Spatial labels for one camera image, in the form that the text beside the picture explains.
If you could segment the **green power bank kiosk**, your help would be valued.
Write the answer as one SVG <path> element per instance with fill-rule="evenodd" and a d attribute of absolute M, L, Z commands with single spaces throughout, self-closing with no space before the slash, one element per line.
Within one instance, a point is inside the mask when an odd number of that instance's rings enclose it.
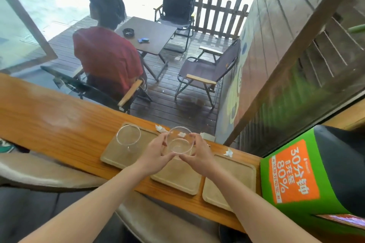
<path fill-rule="evenodd" d="M 316 125 L 260 171 L 263 198 L 298 225 L 365 243 L 365 134 Z"/>

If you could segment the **beige cushioned stool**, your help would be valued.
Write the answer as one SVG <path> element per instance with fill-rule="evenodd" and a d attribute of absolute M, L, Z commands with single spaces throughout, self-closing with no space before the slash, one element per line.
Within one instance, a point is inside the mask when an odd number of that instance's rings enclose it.
<path fill-rule="evenodd" d="M 0 154 L 0 187 L 67 193 L 94 190 L 106 182 L 101 177 L 30 153 Z"/>
<path fill-rule="evenodd" d="M 115 213 L 142 243 L 220 243 L 217 222 L 137 191 Z"/>

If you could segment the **clear glass cup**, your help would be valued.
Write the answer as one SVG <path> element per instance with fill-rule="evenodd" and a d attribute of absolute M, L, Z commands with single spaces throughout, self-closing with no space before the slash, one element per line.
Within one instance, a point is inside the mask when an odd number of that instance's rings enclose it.
<path fill-rule="evenodd" d="M 186 133 L 185 139 L 176 138 L 176 134 L 179 132 Z M 176 126 L 172 128 L 166 137 L 167 150 L 172 153 L 191 155 L 194 146 L 195 139 L 191 135 L 191 131 L 184 126 Z"/>
<path fill-rule="evenodd" d="M 133 124 L 122 126 L 116 134 L 118 144 L 125 147 L 128 152 L 131 151 L 131 146 L 136 144 L 140 137 L 140 128 Z"/>

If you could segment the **black wood-armed folding chair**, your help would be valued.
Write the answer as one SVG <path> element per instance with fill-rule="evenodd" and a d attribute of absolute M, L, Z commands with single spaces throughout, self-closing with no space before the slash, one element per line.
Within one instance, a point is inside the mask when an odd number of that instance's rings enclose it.
<path fill-rule="evenodd" d="M 101 105 L 126 114 L 130 114 L 130 107 L 136 98 L 140 98 L 147 102 L 152 102 L 151 97 L 142 88 L 142 80 L 137 80 L 128 90 L 125 96 L 116 100 L 106 93 L 103 93 L 99 89 L 96 89 L 79 79 L 77 76 L 84 72 L 82 67 L 77 70 L 74 77 L 63 74 L 49 66 L 40 66 L 40 68 L 43 71 L 53 75 L 53 82 L 64 93 L 69 94 L 70 92 L 73 92 L 80 99 L 87 98 Z"/>

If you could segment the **brown square folding table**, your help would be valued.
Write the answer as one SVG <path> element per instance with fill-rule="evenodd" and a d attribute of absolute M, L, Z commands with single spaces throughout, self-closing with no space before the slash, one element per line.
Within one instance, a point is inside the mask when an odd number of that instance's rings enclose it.
<path fill-rule="evenodd" d="M 127 40 L 141 52 L 142 58 L 144 58 L 147 54 L 151 54 L 158 56 L 162 60 L 163 66 L 158 74 L 155 74 L 150 67 L 143 62 L 144 67 L 153 76 L 154 80 L 159 81 L 163 70 L 168 66 L 168 61 L 166 61 L 162 56 L 162 50 L 176 32 L 176 28 L 138 17 L 131 17 L 125 23 L 120 25 L 115 30 L 116 34 L 124 38 L 122 30 L 125 28 L 134 29 L 135 37 Z M 139 38 L 148 38 L 150 42 L 140 44 L 138 42 Z"/>

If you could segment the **green and white shoe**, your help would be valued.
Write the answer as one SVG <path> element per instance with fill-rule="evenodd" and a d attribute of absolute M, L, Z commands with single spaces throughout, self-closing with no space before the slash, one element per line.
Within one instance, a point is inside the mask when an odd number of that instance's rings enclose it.
<path fill-rule="evenodd" d="M 14 150 L 15 145 L 7 142 L 4 139 L 0 138 L 0 154 L 2 153 L 10 153 L 12 150 Z"/>

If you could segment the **glass door with frame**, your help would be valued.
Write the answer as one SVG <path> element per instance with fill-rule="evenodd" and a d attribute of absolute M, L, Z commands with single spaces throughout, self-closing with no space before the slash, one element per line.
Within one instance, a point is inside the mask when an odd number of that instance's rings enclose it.
<path fill-rule="evenodd" d="M 0 73 L 11 75 L 57 57 L 20 0 L 0 0 Z"/>

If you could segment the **person's right hand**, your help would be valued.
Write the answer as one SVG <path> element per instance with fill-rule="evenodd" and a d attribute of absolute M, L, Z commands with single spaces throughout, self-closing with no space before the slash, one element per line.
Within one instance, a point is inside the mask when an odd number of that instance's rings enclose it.
<path fill-rule="evenodd" d="M 195 167 L 192 169 L 200 175 L 213 181 L 218 170 L 218 164 L 214 159 L 211 148 L 200 134 L 191 133 L 195 142 Z"/>

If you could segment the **person's left forearm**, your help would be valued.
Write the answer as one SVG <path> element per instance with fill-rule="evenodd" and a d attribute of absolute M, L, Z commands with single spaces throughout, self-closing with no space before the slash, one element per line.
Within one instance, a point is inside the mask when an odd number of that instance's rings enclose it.
<path fill-rule="evenodd" d="M 143 165 L 125 168 L 19 243 L 93 243 L 126 195 L 149 175 Z"/>

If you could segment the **wooden serving tray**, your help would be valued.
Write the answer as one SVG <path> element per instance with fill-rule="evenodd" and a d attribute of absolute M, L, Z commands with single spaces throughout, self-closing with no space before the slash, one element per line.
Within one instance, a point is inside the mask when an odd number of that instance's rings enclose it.
<path fill-rule="evenodd" d="M 240 212 L 242 201 L 256 193 L 257 171 L 249 163 L 238 162 L 223 155 L 214 155 L 215 166 L 203 188 L 203 200 L 232 213 Z"/>
<path fill-rule="evenodd" d="M 163 169 L 150 178 L 194 196 L 198 193 L 202 176 L 176 155 Z"/>
<path fill-rule="evenodd" d="M 141 137 L 136 144 L 131 146 L 131 151 L 128 152 L 125 147 L 118 144 L 115 135 L 105 148 L 100 160 L 103 163 L 112 165 L 119 169 L 124 169 L 125 167 L 134 164 L 140 155 L 145 151 L 147 145 L 159 135 L 159 132 L 157 131 L 146 129 L 140 126 L 138 127 L 141 131 Z"/>

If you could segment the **brown folding camp chair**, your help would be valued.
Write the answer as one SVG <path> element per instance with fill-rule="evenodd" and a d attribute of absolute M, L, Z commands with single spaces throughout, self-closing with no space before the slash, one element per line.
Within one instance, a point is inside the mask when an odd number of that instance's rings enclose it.
<path fill-rule="evenodd" d="M 212 109 L 214 109 L 221 80 L 238 61 L 240 45 L 241 40 L 238 38 L 224 52 L 200 46 L 201 54 L 198 57 L 188 57 L 177 75 L 179 85 L 175 92 L 175 99 L 187 87 L 191 86 L 204 90 Z"/>

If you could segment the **dark wooden picket fence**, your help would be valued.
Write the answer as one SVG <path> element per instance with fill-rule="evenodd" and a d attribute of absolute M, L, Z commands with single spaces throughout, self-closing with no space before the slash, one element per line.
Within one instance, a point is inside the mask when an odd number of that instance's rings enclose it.
<path fill-rule="evenodd" d="M 193 13 L 193 31 L 216 38 L 237 39 L 249 15 L 243 0 L 197 0 Z"/>

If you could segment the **person's right forearm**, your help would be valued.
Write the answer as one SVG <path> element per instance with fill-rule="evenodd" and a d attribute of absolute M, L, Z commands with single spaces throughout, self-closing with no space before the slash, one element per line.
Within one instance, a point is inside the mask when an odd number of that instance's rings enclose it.
<path fill-rule="evenodd" d="M 322 243 L 251 191 L 235 215 L 253 243 Z"/>

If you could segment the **person's left hand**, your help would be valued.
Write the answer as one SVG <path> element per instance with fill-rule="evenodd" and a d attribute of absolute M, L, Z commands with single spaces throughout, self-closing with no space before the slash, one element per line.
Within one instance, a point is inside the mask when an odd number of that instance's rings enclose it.
<path fill-rule="evenodd" d="M 167 134 L 160 134 L 154 138 L 135 162 L 137 169 L 144 178 L 156 174 L 167 165 L 160 162 L 160 156 L 165 154 L 163 149 L 167 146 L 166 137 Z"/>

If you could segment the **black folding camp chair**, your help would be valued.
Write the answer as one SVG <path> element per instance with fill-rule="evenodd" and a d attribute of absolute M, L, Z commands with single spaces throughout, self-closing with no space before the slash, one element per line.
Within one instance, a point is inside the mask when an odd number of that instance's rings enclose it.
<path fill-rule="evenodd" d="M 154 9 L 154 21 L 176 28 L 176 35 L 186 38 L 184 50 L 166 48 L 168 51 L 184 53 L 188 47 L 189 38 L 194 35 L 194 8 L 196 0 L 163 0 L 162 5 Z"/>

